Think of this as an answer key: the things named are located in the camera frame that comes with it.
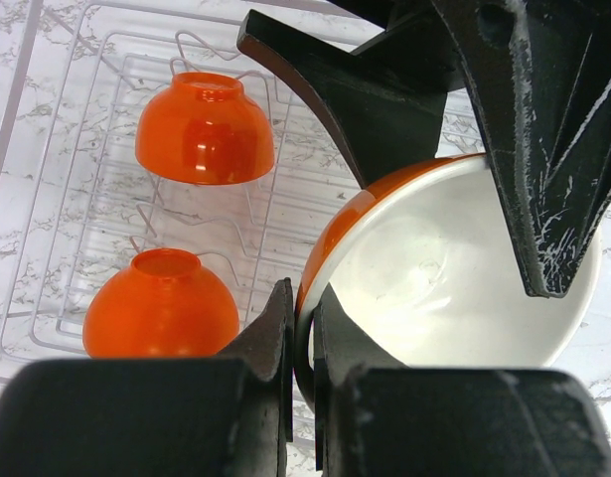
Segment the orange bowl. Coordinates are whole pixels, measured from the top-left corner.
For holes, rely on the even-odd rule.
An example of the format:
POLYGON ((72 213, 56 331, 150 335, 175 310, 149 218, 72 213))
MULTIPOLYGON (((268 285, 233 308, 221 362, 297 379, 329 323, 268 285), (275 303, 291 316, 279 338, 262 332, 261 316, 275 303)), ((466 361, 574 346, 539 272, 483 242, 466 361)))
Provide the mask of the orange bowl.
POLYGON ((242 82, 204 72, 173 75, 147 103, 135 157, 165 179, 208 186, 256 180, 275 161, 269 120, 242 82))
POLYGON ((93 358, 195 358, 216 354, 238 333, 224 282, 189 251, 154 248, 99 289, 82 342, 93 358))

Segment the clear wire dish rack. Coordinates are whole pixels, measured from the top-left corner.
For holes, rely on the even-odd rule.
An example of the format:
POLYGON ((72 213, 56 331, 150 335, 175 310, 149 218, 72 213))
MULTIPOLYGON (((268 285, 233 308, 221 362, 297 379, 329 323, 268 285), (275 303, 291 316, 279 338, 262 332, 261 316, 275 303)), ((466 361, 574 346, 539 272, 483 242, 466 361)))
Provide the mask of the clear wire dish rack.
POLYGON ((0 391, 31 361, 80 357, 94 294, 149 248, 198 254, 250 322, 358 193, 304 102, 236 49, 250 10, 346 51, 377 32, 322 1, 0 1, 0 391), (137 162, 143 108, 192 71, 240 80, 267 115, 266 175, 194 186, 137 162))

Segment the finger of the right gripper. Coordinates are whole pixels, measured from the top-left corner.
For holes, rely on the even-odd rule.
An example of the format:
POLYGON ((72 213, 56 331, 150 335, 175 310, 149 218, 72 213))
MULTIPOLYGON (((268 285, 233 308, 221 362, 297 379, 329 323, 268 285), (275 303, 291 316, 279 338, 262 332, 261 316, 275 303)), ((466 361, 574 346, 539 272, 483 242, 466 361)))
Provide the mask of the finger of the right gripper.
POLYGON ((611 203, 611 1, 438 1, 526 293, 568 292, 611 203))
POLYGON ((362 188, 435 156, 457 55, 433 9, 351 52, 250 11, 238 49, 285 82, 322 123, 362 188))

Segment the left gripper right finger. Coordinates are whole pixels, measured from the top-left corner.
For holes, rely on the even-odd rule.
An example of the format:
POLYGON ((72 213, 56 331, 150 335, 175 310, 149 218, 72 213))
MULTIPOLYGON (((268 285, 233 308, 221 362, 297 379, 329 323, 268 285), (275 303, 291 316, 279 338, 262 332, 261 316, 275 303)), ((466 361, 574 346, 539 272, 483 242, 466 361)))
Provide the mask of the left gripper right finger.
POLYGON ((574 377, 406 367, 353 323, 332 288, 313 319, 325 475, 611 475, 604 425, 574 377))

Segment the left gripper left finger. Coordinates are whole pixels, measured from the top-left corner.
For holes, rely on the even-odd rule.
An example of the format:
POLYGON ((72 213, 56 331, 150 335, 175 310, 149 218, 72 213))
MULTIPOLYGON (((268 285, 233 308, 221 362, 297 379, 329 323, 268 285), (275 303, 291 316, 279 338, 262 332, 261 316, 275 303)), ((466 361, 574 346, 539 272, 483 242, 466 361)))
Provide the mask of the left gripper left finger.
POLYGON ((50 360, 0 397, 0 476, 282 476, 293 289, 206 359, 50 360))

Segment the white bowl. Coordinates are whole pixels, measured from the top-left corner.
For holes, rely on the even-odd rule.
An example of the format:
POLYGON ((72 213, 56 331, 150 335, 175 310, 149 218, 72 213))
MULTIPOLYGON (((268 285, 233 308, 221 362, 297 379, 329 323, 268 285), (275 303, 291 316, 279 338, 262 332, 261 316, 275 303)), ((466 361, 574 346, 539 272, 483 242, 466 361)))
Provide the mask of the white bowl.
POLYGON ((565 296, 530 297, 483 154, 392 173, 348 201, 308 256, 296 298, 300 392, 313 401, 310 330, 327 291, 404 364, 546 367, 583 321, 601 261, 594 240, 565 296))

